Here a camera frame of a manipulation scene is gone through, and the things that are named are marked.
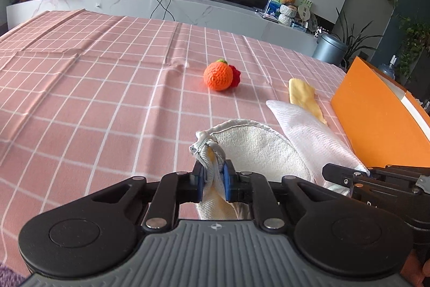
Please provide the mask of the grey metal trash can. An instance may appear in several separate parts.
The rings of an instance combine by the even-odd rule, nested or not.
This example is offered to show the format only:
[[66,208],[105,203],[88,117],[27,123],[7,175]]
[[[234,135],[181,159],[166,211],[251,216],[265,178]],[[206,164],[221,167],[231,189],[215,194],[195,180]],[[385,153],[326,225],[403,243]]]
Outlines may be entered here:
[[317,46],[314,50],[313,58],[339,66],[347,49],[348,46],[336,36],[323,33],[317,39]]

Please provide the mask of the white marble TV console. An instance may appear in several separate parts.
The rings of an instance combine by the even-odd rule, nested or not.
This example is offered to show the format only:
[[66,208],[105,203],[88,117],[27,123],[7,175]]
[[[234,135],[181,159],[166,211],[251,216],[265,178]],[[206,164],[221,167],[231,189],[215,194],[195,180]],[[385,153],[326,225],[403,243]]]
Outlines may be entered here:
[[31,0],[6,8],[9,29],[44,12],[86,9],[106,15],[173,20],[231,32],[312,56],[316,38],[262,18],[257,12],[211,0]]

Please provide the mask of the white knitted cloth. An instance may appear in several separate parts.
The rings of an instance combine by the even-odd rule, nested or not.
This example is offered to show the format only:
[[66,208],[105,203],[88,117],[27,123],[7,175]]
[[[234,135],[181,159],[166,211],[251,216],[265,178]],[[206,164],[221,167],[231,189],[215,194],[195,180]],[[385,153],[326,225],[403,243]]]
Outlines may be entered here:
[[203,166],[203,199],[196,205],[202,220],[236,220],[251,217],[249,206],[229,203],[221,166],[230,160],[237,172],[260,173],[268,181],[285,175],[314,182],[315,176],[291,142],[282,134],[259,122],[232,119],[196,133],[189,150]]

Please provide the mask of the orange crocheted toy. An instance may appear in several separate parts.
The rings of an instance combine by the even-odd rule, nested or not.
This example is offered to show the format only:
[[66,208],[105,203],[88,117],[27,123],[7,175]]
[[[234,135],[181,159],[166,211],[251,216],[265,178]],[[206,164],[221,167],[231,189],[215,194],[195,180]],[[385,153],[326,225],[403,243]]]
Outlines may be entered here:
[[241,72],[226,60],[219,59],[206,67],[203,81],[210,90],[221,92],[236,88],[241,82]]

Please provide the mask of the yellow cloth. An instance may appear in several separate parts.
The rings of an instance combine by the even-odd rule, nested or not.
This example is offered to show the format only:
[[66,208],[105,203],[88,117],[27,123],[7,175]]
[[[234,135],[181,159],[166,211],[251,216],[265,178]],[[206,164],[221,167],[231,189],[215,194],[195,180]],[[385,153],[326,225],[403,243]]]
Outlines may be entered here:
[[323,124],[328,125],[321,108],[316,102],[315,88],[307,82],[296,78],[291,78],[289,80],[289,101],[291,104],[300,106],[311,113]]

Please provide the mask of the orange storage box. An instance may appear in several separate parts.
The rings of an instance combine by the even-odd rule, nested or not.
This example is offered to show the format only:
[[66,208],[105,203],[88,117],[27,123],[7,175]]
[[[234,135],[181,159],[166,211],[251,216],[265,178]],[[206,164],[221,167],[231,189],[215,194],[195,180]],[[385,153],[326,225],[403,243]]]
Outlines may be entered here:
[[429,167],[429,115],[376,67],[356,58],[331,105],[365,166]]

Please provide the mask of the potted long-leaf plant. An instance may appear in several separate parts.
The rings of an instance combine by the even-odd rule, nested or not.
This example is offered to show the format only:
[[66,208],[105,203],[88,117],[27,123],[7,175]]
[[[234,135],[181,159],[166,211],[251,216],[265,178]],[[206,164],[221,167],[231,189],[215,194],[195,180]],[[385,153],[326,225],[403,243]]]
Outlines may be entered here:
[[373,20],[369,21],[361,30],[356,31],[354,23],[351,26],[348,25],[348,20],[343,10],[340,11],[336,9],[336,13],[338,14],[338,22],[340,23],[340,34],[333,33],[333,35],[346,46],[345,54],[340,61],[340,66],[348,69],[350,60],[353,58],[354,54],[360,52],[362,49],[370,49],[373,52],[376,51],[375,47],[366,45],[365,41],[371,38],[381,38],[382,35],[368,35],[364,33],[372,25],[374,22]]

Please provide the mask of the pink checkered tablecloth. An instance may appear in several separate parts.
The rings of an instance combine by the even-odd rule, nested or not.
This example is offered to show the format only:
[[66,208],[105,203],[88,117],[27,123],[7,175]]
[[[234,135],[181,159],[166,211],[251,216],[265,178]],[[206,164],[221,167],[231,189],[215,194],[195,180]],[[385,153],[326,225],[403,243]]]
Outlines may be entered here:
[[[236,88],[203,81],[219,59]],[[132,175],[156,181],[193,164],[195,133],[244,118],[278,129],[266,102],[306,81],[329,128],[344,73],[230,32],[86,10],[44,12],[1,37],[1,263],[26,275],[17,244],[39,213]]]

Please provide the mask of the teddy bear on stand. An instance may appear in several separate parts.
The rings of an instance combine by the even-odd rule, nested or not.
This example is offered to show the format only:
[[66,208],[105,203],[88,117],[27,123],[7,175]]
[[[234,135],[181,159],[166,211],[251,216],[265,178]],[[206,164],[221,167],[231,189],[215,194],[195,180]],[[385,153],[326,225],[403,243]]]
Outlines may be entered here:
[[292,20],[297,14],[295,1],[296,0],[281,0],[278,16],[278,21],[280,24],[285,26],[290,26],[292,24]]

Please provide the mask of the white towel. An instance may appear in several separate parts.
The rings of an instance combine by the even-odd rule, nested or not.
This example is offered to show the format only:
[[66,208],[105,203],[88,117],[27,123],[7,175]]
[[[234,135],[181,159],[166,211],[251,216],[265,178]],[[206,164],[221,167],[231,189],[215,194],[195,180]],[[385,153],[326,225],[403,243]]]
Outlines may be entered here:
[[309,170],[310,174],[305,178],[311,183],[348,197],[349,186],[326,181],[322,176],[323,166],[332,163],[367,175],[370,173],[355,153],[310,112],[282,101],[269,100],[266,105]]

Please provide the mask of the hanging green vine plant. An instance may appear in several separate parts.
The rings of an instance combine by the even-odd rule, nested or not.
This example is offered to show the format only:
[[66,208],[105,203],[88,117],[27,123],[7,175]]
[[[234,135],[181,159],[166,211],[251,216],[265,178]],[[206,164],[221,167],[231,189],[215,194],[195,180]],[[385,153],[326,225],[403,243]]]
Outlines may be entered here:
[[429,54],[429,0],[396,0],[371,64],[387,64],[396,56],[394,73],[399,81],[406,82],[424,53]]

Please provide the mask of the blue water jug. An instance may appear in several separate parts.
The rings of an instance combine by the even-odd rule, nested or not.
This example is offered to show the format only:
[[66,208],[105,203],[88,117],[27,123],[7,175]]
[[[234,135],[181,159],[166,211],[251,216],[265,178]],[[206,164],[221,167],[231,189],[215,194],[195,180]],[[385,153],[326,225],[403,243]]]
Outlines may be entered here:
[[393,55],[390,62],[388,64],[382,63],[378,70],[386,74],[386,76],[389,76],[391,79],[395,79],[395,68],[396,68],[396,61],[398,57],[396,55]]

